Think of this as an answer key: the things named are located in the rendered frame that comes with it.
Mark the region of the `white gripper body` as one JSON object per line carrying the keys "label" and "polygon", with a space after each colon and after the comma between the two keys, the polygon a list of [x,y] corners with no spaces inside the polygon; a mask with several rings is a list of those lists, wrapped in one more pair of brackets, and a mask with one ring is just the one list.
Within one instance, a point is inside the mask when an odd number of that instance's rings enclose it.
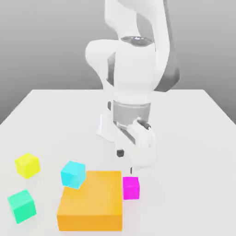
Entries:
{"label": "white gripper body", "polygon": [[132,124],[123,126],[112,120],[111,113],[101,114],[96,134],[114,143],[116,152],[123,151],[124,156],[130,158],[133,169],[154,165],[155,134],[151,126],[140,117]]}

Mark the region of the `small magenta cube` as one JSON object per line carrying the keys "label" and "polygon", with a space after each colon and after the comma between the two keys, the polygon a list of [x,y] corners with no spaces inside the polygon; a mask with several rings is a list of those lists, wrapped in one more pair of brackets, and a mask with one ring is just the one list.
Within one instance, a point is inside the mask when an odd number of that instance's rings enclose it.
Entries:
{"label": "small magenta cube", "polygon": [[140,198],[140,183],[138,177],[123,177],[123,199],[138,200]]}

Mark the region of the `small cyan cube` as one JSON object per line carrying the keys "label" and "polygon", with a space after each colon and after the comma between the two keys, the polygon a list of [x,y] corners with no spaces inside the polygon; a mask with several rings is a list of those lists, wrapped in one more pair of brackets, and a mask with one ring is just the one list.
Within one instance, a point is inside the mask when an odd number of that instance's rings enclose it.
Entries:
{"label": "small cyan cube", "polygon": [[62,185],[79,189],[86,179],[85,164],[69,161],[61,170]]}

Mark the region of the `small yellow cube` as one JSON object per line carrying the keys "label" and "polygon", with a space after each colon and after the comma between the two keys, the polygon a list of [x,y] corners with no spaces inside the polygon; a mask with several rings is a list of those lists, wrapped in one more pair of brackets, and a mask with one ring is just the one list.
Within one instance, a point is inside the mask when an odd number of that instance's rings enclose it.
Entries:
{"label": "small yellow cube", "polygon": [[41,170],[39,158],[30,153],[15,159],[15,166],[17,173],[26,179],[33,177]]}

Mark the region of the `small green cube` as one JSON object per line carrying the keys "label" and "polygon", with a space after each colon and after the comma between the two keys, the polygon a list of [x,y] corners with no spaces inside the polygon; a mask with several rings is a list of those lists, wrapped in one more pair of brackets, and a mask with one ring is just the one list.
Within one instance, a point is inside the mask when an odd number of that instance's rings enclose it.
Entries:
{"label": "small green cube", "polygon": [[28,190],[13,194],[7,200],[17,224],[36,215],[35,202]]}

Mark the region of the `large orange box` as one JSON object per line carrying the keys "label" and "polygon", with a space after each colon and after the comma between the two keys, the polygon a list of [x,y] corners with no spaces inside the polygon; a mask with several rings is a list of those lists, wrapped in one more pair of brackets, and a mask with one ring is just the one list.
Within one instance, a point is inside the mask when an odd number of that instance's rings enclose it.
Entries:
{"label": "large orange box", "polygon": [[64,187],[57,211],[60,231],[121,231],[122,174],[88,171],[79,189]]}

